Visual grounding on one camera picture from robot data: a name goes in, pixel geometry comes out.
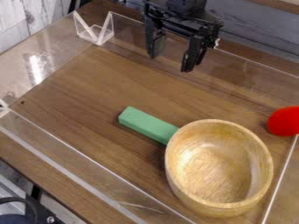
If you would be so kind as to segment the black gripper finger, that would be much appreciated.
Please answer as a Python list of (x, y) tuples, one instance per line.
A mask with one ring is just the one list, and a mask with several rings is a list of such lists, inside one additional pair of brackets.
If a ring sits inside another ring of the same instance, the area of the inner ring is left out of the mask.
[(165, 31), (161, 22), (149, 17), (144, 20), (144, 39), (148, 56), (154, 59), (164, 51)]
[(200, 35), (193, 35), (189, 38), (188, 49), (181, 58), (181, 72), (188, 73), (201, 63), (206, 52), (206, 41)]

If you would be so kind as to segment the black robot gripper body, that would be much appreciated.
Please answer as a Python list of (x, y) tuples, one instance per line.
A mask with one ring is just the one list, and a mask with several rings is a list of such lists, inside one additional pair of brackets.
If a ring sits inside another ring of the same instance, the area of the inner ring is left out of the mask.
[(222, 21), (206, 12), (208, 0), (142, 0), (144, 14), (158, 19), (168, 29), (185, 36), (200, 34), (208, 48), (216, 48), (220, 41)]

